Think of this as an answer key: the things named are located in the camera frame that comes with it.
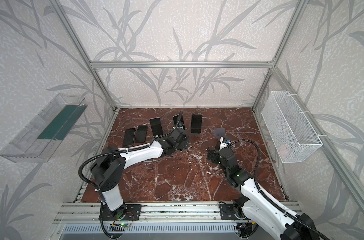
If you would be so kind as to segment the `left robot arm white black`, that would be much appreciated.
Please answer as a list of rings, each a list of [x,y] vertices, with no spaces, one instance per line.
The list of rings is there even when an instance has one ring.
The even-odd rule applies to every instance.
[[[80,165],[78,169],[80,179],[95,188],[102,205],[106,205],[111,213],[125,210],[125,201],[119,189],[119,182],[125,169],[187,149],[188,133],[180,125],[182,117],[183,112],[180,112],[173,130],[155,136],[149,143],[105,152],[87,159]]]

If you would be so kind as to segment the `grey purple phone stand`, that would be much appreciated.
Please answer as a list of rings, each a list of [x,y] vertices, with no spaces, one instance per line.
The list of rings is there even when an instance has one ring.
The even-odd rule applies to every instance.
[[[213,133],[214,133],[214,136],[217,138],[217,139],[220,139],[220,138],[222,138],[222,137],[225,137],[225,129],[223,129],[223,128],[219,128],[219,129],[215,129],[214,131],[213,131]]]

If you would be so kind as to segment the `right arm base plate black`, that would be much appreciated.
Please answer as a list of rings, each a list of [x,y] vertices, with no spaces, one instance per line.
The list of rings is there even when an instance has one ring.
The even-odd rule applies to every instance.
[[[238,207],[234,204],[228,204],[225,202],[218,203],[221,220],[244,220],[246,217],[239,211]]]

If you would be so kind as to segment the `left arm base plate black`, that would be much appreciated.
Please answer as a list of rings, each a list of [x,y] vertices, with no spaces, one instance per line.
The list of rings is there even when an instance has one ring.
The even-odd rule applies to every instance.
[[[138,221],[141,214],[142,205],[140,204],[124,204],[117,210],[111,211],[109,207],[104,204],[100,209],[99,220],[113,221]]]

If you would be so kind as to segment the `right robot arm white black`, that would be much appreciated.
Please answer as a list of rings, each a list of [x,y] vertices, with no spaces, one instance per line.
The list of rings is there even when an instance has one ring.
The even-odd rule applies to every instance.
[[[254,221],[276,240],[320,240],[327,237],[319,232],[313,220],[306,214],[297,214],[270,193],[257,181],[261,150],[257,148],[257,160],[254,173],[242,169],[236,159],[231,142],[222,137],[214,149],[208,148],[207,159],[218,164],[226,181],[237,189],[242,197],[234,201],[236,215]]]

